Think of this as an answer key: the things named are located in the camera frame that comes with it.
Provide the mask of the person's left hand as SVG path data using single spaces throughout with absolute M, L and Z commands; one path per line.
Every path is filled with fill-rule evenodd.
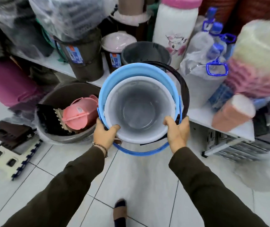
M 93 135 L 93 141 L 95 145 L 103 147 L 105 151 L 108 151 L 114 142 L 114 138 L 107 138 L 106 131 L 107 130 L 105 130 L 101 120 L 97 118 L 96 128 Z

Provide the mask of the person's right hand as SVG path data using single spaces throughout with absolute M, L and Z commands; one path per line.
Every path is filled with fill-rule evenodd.
M 171 152 L 175 154 L 180 148 L 186 147 L 187 140 L 190 136 L 190 122 L 189 117 L 186 116 L 182 123 L 178 125 L 178 129 L 174 131 L 167 131 L 167 140 Z

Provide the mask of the dark brown plastic bucket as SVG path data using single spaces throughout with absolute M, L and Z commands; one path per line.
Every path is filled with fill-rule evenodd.
M 179 95 L 179 112 L 177 115 L 177 119 L 175 120 L 175 123 L 178 125 L 182 123 L 182 120 L 186 118 L 187 112 L 189 109 L 189 104 L 190 104 L 190 94 L 189 94 L 189 88 L 186 84 L 186 81 L 182 77 L 182 75 L 173 67 L 170 65 L 164 64 L 159 61 L 143 61 L 141 62 L 143 64 L 148 64 L 148 65 L 153 65 L 155 67 L 158 67 L 159 69 L 163 68 L 165 71 L 170 72 L 179 82 L 180 84 L 180 89 L 181 89 L 181 94 Z

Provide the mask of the white plastic bucket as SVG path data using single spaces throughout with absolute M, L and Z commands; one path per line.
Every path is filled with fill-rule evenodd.
M 148 144 L 167 134 L 166 116 L 177 117 L 173 95 L 160 81 L 134 76 L 118 83 L 103 106 L 104 123 L 119 125 L 117 137 L 133 144 Z

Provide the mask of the blue plastic bucket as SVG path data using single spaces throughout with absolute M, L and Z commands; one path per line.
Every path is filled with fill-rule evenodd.
M 177 104 L 177 109 L 179 112 L 178 108 L 179 95 L 181 94 L 180 84 L 170 72 L 165 71 L 163 68 L 159 69 L 158 67 L 155 67 L 153 65 L 150 66 L 148 64 L 143 63 L 127 64 L 118 68 L 117 70 L 112 72 L 112 74 L 110 74 L 110 76 L 103 83 L 99 93 L 99 106 L 97 108 L 97 112 L 99 114 L 101 122 L 105 127 L 107 127 L 107 129 L 109 129 L 109 127 L 105 125 L 103 116 L 103 106 L 105 104 L 107 96 L 118 83 L 134 76 L 151 77 L 153 79 L 160 81 L 163 85 L 165 85 L 165 87 L 167 87 L 169 92 L 173 95 L 174 101 Z M 165 134 L 164 137 L 162 137 L 160 140 L 163 140 L 165 138 L 167 138 L 167 134 Z

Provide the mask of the person's right forearm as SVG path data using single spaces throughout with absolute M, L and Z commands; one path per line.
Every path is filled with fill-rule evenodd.
M 205 227 L 269 227 L 188 147 L 175 150 L 169 168 L 189 195 Z

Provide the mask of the person's left forearm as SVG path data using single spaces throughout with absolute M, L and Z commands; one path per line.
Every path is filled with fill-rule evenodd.
M 70 161 L 46 188 L 2 227 L 66 227 L 92 181 L 103 171 L 107 151 L 97 145 Z

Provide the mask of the white shelf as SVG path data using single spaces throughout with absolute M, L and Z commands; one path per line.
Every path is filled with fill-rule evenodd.
M 58 61 L 59 55 L 56 51 L 53 51 L 53 53 L 49 57 L 39 58 L 39 59 L 28 58 L 20 51 L 17 51 L 17 52 L 13 51 L 12 53 L 20 58 L 39 64 L 46 68 L 50 68 L 54 71 L 63 73 L 67 76 L 76 78 L 69 64 L 65 64 L 63 62 Z M 91 84 L 96 85 L 98 87 L 102 87 L 104 81 L 110 75 L 105 55 L 102 55 L 102 56 L 103 56 L 104 74 L 100 79 L 94 82 L 91 82 Z M 206 103 L 201 108 L 189 109 L 187 113 L 191 122 L 194 122 L 204 127 L 215 130 L 215 128 L 211 126 L 214 114 L 215 112 L 213 111 L 209 103 Z M 239 125 L 238 127 L 228 132 L 227 135 L 230 135 L 236 138 L 241 138 L 248 142 L 253 142 L 255 140 L 253 122 L 250 120 L 242 125 Z

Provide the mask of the pink plastic container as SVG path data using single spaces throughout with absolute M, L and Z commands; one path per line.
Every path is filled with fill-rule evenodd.
M 62 121 L 73 130 L 95 124 L 98 117 L 98 98 L 95 95 L 76 99 L 63 110 Z

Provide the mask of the beige puzzle mat piece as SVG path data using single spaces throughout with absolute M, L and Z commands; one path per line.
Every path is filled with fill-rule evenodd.
M 68 127 L 64 122 L 63 122 L 63 110 L 62 109 L 55 109 L 54 108 L 54 111 L 55 111 L 55 114 L 59 120 L 59 123 L 61 125 L 61 128 L 64 129 L 66 132 L 68 132 L 69 134 L 76 134 L 76 132 L 71 129 L 70 127 Z

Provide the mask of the blue patterned packet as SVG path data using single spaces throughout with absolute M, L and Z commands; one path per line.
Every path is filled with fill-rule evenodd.
M 233 95 L 233 90 L 225 83 L 221 83 L 218 89 L 208 99 L 208 102 L 210 103 L 213 110 L 217 112 L 229 99 L 233 97 Z

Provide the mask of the peach wrapped block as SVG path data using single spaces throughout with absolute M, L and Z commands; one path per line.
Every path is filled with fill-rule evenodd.
M 212 127 L 221 132 L 230 132 L 251 120 L 255 114 L 256 108 L 251 99 L 243 94 L 236 94 L 215 113 Z

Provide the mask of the large grey plastic basin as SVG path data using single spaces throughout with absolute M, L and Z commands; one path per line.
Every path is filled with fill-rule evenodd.
M 100 87 L 90 83 L 73 81 L 69 83 L 58 84 L 52 91 L 50 91 L 39 104 L 50 105 L 54 108 L 64 109 L 69 106 L 78 97 L 87 97 L 91 94 L 99 96 Z M 93 140 L 93 132 L 95 125 L 83 132 L 70 136 L 59 136 L 49 134 L 45 131 L 44 126 L 39 120 L 38 109 L 35 110 L 34 124 L 40 139 L 44 142 L 53 145 L 88 143 Z

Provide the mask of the grey plastic bin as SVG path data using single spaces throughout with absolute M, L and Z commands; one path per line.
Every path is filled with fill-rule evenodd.
M 120 57 L 124 65 L 143 61 L 158 61 L 167 65 L 171 64 L 169 51 L 160 44 L 148 41 L 139 41 L 127 45 Z

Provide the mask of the brown bin with blue label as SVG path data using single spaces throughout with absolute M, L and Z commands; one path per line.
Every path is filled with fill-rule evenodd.
M 53 38 L 61 59 L 70 65 L 78 81 L 93 82 L 103 76 L 102 34 L 99 28 L 90 30 L 76 41 L 63 42 L 56 36 Z

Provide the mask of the person's shoe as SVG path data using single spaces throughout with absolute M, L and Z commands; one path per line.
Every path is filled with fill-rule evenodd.
M 115 203 L 113 209 L 113 220 L 115 227 L 126 227 L 127 206 L 125 199 L 120 199 Z

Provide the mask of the brown bin with pink lid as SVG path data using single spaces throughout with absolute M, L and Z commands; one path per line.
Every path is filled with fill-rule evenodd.
M 125 31 L 114 32 L 102 38 L 101 46 L 110 73 L 123 66 L 122 51 L 126 46 L 135 42 L 137 42 L 137 39 Z

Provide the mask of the white floral container pink lid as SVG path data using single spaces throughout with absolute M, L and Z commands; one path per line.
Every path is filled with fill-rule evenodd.
M 160 0 L 153 32 L 154 43 L 171 55 L 171 67 L 179 69 L 203 0 Z

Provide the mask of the brown folding stool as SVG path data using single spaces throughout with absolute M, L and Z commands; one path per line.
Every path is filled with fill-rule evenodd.
M 13 150 L 35 135 L 35 131 L 26 125 L 17 125 L 0 121 L 0 146 Z

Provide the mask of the wrapped stack of pastel towels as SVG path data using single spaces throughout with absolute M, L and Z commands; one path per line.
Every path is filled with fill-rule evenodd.
M 233 94 L 256 99 L 270 96 L 269 20 L 253 20 L 242 27 L 228 68 L 224 83 Z

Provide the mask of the beige folding stool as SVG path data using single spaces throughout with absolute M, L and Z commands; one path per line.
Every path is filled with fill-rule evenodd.
M 19 177 L 26 165 L 30 162 L 43 141 L 39 137 L 30 140 L 30 145 L 24 147 L 24 152 L 18 154 L 0 146 L 0 170 L 4 171 L 11 181 Z

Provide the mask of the beige bin in plastic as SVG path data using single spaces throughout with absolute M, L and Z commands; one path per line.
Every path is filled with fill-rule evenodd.
M 129 26 L 139 26 L 146 23 L 152 16 L 152 11 L 147 5 L 153 4 L 155 0 L 117 0 L 110 17 L 119 23 Z

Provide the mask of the magenta rolled mat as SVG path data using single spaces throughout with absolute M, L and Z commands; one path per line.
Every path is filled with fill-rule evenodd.
M 12 107 L 42 92 L 11 58 L 0 58 L 0 102 Z

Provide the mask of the plastic wrapped grey bundle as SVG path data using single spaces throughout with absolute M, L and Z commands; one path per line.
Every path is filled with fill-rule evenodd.
M 28 0 L 41 26 L 60 41 L 82 39 L 110 16 L 118 0 Z

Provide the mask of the red brown rolled mats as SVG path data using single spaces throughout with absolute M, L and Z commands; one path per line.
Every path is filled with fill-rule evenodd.
M 270 0 L 202 0 L 198 15 L 216 7 L 216 22 L 223 24 L 223 33 L 238 35 L 252 20 L 270 20 Z

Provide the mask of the plastic wrapped dark bundle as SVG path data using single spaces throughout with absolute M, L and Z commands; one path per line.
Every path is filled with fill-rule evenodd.
M 0 29 L 28 58 L 40 59 L 53 53 L 28 0 L 0 0 Z

